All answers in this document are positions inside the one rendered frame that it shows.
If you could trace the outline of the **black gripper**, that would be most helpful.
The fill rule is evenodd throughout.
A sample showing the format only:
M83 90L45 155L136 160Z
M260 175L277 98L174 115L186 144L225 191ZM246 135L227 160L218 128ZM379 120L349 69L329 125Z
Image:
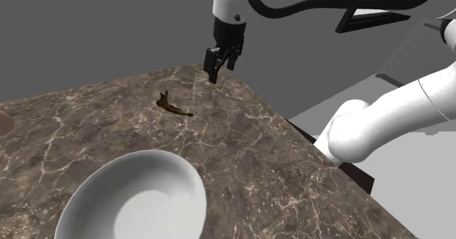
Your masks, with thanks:
M219 18L214 18L213 38L216 48L208 48L205 52L203 70L208 74L208 80L216 84L221 66L227 60L227 69L233 71L238 56L242 54L244 34L247 23L231 24ZM229 49L237 48L238 53L227 58Z

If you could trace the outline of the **white bowl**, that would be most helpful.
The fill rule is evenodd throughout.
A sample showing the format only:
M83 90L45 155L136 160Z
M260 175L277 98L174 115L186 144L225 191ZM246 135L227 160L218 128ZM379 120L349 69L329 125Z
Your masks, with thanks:
M207 197L183 157L128 153L93 172L70 197L53 239L202 239Z

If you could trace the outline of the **dark brown curved object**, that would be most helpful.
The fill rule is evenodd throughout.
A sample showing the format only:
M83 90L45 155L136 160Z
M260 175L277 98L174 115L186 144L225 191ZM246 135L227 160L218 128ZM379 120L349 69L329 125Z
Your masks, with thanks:
M193 113L187 113L187 112L184 112L183 110L171 105L169 102L168 102L168 90L166 90L164 93L160 93L160 99L158 99L156 101L156 105L158 107L161 107L163 108L164 110L170 112L170 113L174 113L174 114L177 114L177 115L185 115L185 116L189 116L189 117L193 117L194 114Z

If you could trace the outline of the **brown round object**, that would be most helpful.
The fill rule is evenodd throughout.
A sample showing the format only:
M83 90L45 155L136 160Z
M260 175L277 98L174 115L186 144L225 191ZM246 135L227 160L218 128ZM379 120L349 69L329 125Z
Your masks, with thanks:
M0 110L0 136L6 135L13 130L15 122L10 115Z

